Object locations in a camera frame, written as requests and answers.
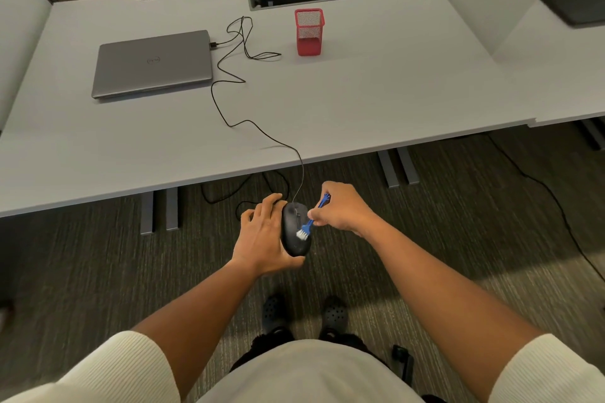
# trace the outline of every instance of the desk surface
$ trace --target desk surface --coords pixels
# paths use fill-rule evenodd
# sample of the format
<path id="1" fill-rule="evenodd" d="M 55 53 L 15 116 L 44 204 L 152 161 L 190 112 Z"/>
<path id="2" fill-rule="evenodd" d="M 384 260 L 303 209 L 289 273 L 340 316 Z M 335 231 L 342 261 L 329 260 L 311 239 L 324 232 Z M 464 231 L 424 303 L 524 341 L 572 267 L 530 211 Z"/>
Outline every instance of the desk surface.
<path id="1" fill-rule="evenodd" d="M 231 122 L 256 121 L 306 162 L 521 124 L 514 92 L 447 0 L 340 0 L 324 10 L 321 56 L 295 46 L 294 9 L 247 0 L 82 0 L 53 6 L 0 138 L 0 216 L 297 164 L 249 125 L 230 129 L 208 87 L 101 103 L 90 97 L 99 45 L 207 29 L 251 15 L 251 52 L 223 66 Z M 226 52 L 213 52 L 216 61 Z"/>
<path id="2" fill-rule="evenodd" d="M 605 26 L 568 27 L 540 0 L 495 61 L 535 100 L 535 125 L 605 115 Z"/>

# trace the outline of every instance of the hand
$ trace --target hand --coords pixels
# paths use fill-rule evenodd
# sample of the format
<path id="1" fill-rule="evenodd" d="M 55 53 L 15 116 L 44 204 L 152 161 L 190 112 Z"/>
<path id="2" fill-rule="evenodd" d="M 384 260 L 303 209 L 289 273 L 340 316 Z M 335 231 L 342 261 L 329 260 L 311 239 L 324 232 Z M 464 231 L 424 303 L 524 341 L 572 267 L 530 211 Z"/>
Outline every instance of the hand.
<path id="1" fill-rule="evenodd" d="M 368 207 L 355 187 L 337 182 L 324 182 L 321 187 L 321 197 L 330 194 L 330 202 L 321 209 L 315 206 L 308 212 L 308 217 L 314 219 L 314 224 L 323 226 L 329 224 L 334 228 L 353 231 L 362 236 L 364 226 L 374 220 L 376 215 Z"/>
<path id="2" fill-rule="evenodd" d="M 231 262 L 246 265 L 255 277 L 299 268 L 304 263 L 304 257 L 291 257 L 281 244 L 281 211 L 286 201 L 280 199 L 281 193 L 273 193 L 256 209 L 241 215 L 241 229 Z"/>

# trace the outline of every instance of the red mesh pen holder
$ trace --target red mesh pen holder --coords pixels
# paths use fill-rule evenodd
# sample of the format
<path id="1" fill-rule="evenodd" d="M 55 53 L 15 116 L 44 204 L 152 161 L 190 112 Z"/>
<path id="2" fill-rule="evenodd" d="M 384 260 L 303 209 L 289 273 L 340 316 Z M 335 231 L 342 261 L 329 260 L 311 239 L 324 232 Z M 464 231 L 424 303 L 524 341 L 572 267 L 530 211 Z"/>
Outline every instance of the red mesh pen holder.
<path id="1" fill-rule="evenodd" d="M 321 54 L 321 35 L 324 30 L 324 12 L 321 8 L 294 10 L 297 20 L 297 49 L 299 56 Z"/>

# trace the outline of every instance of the white shirt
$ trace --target white shirt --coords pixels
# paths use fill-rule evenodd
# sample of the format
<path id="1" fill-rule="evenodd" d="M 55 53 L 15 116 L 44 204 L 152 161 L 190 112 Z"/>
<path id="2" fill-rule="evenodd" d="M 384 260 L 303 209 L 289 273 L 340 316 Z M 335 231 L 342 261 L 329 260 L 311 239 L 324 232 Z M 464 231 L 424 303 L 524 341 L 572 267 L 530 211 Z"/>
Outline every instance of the white shirt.
<path id="1" fill-rule="evenodd" d="M 110 338 L 56 384 L 5 403 L 178 403 L 168 360 L 140 333 Z M 199 403 L 420 403 L 420 397 L 369 354 L 305 339 L 276 347 L 225 376 Z M 605 401 L 605 376 L 552 335 L 534 339 L 505 367 L 489 403 Z"/>

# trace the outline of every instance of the brush bristles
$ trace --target brush bristles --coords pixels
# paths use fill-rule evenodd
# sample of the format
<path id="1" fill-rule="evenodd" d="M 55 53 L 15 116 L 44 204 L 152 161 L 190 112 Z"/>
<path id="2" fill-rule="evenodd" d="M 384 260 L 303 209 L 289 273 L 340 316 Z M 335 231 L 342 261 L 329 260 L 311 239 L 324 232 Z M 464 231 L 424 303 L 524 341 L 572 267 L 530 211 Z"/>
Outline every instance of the brush bristles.
<path id="1" fill-rule="evenodd" d="M 298 230 L 298 231 L 297 231 L 297 237 L 298 237 L 300 240 L 302 240 L 302 241 L 306 241 L 306 240 L 307 240 L 307 238 L 308 238 L 308 234 L 307 234 L 307 233 L 305 233 L 305 231 L 303 231 L 303 230 Z"/>

